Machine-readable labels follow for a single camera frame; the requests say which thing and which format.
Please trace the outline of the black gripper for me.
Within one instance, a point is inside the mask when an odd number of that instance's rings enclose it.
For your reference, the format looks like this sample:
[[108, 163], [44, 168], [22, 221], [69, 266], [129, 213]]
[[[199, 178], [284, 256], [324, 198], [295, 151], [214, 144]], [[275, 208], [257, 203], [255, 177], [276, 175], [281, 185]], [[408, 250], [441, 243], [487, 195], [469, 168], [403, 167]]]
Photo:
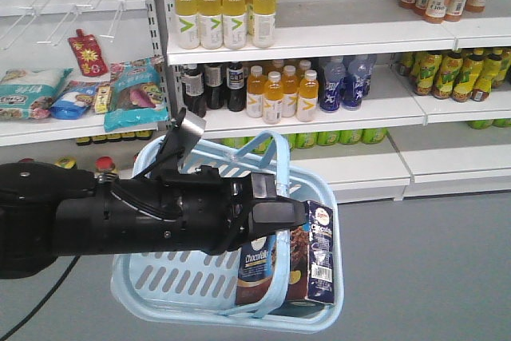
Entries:
[[304, 224], [304, 201], [255, 192], [259, 182], [271, 178], [261, 173], [221, 177], [203, 166], [195, 174], [158, 180], [116, 180], [98, 190], [104, 200], [95, 248], [109, 254], [199, 250], [218, 255]]

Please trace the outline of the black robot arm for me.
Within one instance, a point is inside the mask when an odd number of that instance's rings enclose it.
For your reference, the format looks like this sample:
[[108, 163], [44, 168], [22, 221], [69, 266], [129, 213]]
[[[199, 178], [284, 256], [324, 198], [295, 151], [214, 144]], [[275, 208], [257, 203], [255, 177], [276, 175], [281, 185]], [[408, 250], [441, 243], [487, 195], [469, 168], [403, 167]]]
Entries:
[[1, 167], [1, 276], [20, 279], [60, 256], [201, 251], [219, 255], [306, 219], [271, 174], [222, 177], [150, 167], [130, 179], [41, 162]]

